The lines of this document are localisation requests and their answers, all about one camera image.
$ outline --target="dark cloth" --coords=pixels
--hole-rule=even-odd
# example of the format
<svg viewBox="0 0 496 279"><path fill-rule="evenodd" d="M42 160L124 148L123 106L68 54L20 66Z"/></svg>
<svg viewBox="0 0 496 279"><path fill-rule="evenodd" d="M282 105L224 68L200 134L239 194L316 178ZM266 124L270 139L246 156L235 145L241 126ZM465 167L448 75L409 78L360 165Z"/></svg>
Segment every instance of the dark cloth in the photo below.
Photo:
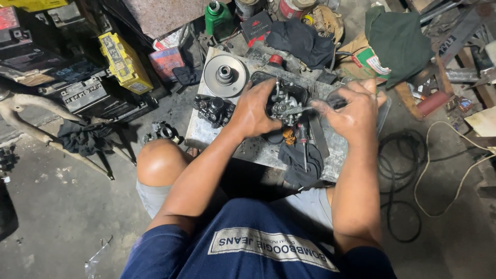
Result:
<svg viewBox="0 0 496 279"><path fill-rule="evenodd" d="M308 169L307 172L305 172L303 164L303 145L301 143L294 145L287 145L286 143L281 144L278 158L289 166L284 174L284 180L289 184L298 187L308 187L317 182L320 178L324 166L322 156L315 145L311 143L307 143L307 151Z"/></svg>
<svg viewBox="0 0 496 279"><path fill-rule="evenodd" d="M195 85L200 83L202 72L201 70L184 66L173 68L172 73L178 78L181 85Z"/></svg>
<svg viewBox="0 0 496 279"><path fill-rule="evenodd" d="M111 144L105 137L112 132L112 128L105 124L84 125L64 119L57 137L65 150L86 157L97 151L111 149Z"/></svg>
<svg viewBox="0 0 496 279"><path fill-rule="evenodd" d="M335 257L291 219L261 201L233 199L188 236L161 225L139 237L121 279L396 278L383 251L356 247Z"/></svg>
<svg viewBox="0 0 496 279"><path fill-rule="evenodd" d="M385 12L375 6L365 13L365 37L384 68L391 70L386 87L425 68L434 56L431 40L422 35L417 12Z"/></svg>
<svg viewBox="0 0 496 279"><path fill-rule="evenodd" d="M313 27L294 18L289 21L274 21L266 42L276 50L290 52L301 59L308 68L323 69L334 58L334 34L320 37Z"/></svg>

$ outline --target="bottle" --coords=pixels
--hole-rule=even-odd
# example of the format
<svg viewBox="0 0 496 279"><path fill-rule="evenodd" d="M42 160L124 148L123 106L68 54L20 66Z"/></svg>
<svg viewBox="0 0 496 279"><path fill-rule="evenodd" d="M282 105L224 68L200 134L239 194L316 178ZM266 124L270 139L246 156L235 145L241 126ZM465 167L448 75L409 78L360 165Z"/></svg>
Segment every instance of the bottle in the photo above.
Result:
<svg viewBox="0 0 496 279"><path fill-rule="evenodd" d="M205 7L205 33L220 41L229 37L235 28L227 5L216 0L210 1Z"/></svg>

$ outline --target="metal plate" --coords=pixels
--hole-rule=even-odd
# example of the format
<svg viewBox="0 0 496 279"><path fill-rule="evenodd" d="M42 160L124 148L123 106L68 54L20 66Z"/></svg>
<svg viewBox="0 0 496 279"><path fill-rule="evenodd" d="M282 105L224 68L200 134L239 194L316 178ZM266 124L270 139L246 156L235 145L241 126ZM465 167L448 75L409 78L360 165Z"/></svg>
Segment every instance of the metal plate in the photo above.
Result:
<svg viewBox="0 0 496 279"><path fill-rule="evenodd" d="M235 81L230 85L221 85L215 78L215 73L223 65L231 67L234 72ZM247 72L245 65L238 59L229 55L218 55L208 61L203 77L212 94L221 98L229 98L241 92L247 81Z"/></svg>

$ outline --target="red cap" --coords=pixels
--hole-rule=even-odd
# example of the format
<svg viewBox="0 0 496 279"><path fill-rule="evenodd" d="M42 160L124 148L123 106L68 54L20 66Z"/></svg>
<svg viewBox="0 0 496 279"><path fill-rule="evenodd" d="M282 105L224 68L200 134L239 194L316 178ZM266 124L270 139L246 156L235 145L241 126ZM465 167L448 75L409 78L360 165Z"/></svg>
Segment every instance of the red cap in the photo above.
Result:
<svg viewBox="0 0 496 279"><path fill-rule="evenodd" d="M276 64L279 64L282 66L282 62L283 62L284 59L282 59L282 56L280 55L277 55L277 54L273 54L270 59L269 59L269 62L274 62Z"/></svg>

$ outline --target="workbench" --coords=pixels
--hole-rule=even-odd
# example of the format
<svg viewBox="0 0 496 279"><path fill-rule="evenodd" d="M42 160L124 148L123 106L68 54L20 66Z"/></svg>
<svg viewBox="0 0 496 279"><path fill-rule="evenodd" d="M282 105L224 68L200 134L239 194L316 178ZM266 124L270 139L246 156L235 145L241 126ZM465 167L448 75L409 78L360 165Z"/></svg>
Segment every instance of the workbench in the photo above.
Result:
<svg viewBox="0 0 496 279"><path fill-rule="evenodd" d="M245 65L248 76L251 76L253 72L260 70L272 75L278 75L282 79L292 81L295 84L298 84L304 88L309 88L310 90L313 90L313 87L316 84L317 92L319 94L319 97L322 99L325 99L330 92L337 88L336 86L325 84L322 82L315 83L314 80L304 78L301 75L296 75L271 66L267 66L261 62L232 55L215 48L209 49L205 64L207 64L210 59L217 55L231 55L239 59ZM214 97L214 95L205 85L203 76L198 88L198 94ZM239 94L234 97L227 98L227 100L232 102L233 104L236 104L238 98ZM222 128L213 129L210 123L198 117L197 110L193 110L185 137L185 145L194 148L205 149L210 143L212 143L221 129ZM323 130L327 145L329 147L330 156L324 159L324 169L320 178L322 180L336 182L339 173L341 172L341 167L343 165L344 159L346 157L348 143L342 136L338 135L334 131L334 129L324 128ZM311 133L310 143L314 144ZM287 168L287 165L285 165L283 162L281 162L281 160L278 159L279 147L279 145L268 144L261 137L249 138L246 139L238 147L233 157L264 166L285 170Z"/></svg>

